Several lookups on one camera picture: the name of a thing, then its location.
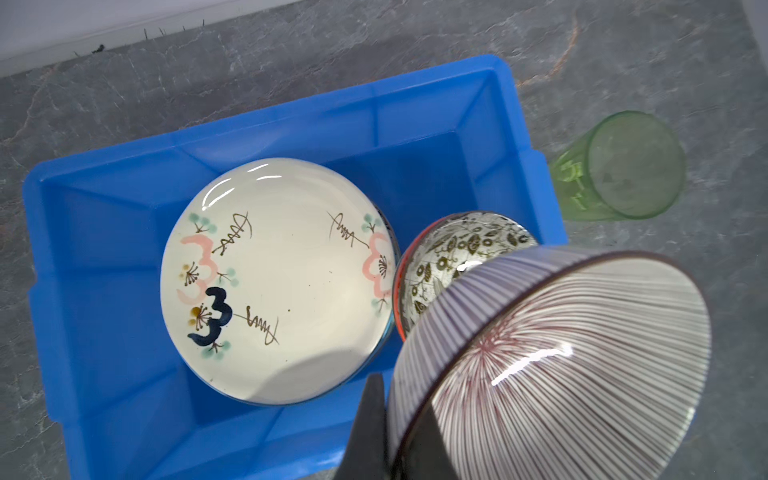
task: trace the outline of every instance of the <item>blue plastic bin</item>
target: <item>blue plastic bin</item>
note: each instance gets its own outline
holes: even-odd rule
[[[264,408],[219,395],[163,323],[170,230],[223,172],[295,157],[360,187],[404,248],[434,220],[476,209],[566,243],[514,85],[501,59],[470,58],[38,165],[24,185],[38,273],[29,299],[72,478],[267,480],[337,465],[365,378],[383,372],[389,385],[398,336],[311,402]]]

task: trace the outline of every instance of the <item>gray marble countertop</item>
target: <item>gray marble countertop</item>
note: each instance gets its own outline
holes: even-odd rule
[[[663,478],[768,478],[768,76],[737,0],[306,0],[0,79],[0,476],[68,477],[26,296],[32,167],[485,53],[550,159],[621,110],[679,134],[671,210],[568,232],[674,257],[710,301],[709,380]]]

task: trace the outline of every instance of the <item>white ceramic bowl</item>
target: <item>white ceramic bowl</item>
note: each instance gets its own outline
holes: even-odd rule
[[[227,172],[187,206],[161,272],[165,325],[224,395],[285,405],[357,372],[390,330],[395,252],[352,182],[289,158]]]

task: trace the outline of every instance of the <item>white wall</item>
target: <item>white wall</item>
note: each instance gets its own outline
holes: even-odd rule
[[[0,77],[295,1],[0,0]]]

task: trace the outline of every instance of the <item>dark blue brushstroke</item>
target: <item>dark blue brushstroke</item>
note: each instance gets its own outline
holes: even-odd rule
[[[209,346],[219,338],[221,335],[221,327],[227,325],[232,319],[232,308],[224,303],[227,298],[227,291],[218,286],[212,286],[205,291],[205,294],[214,298],[213,305],[210,306],[213,310],[221,312],[221,316],[217,319],[208,320],[208,334],[206,336],[197,335],[196,333],[190,333],[187,335],[199,346]]]

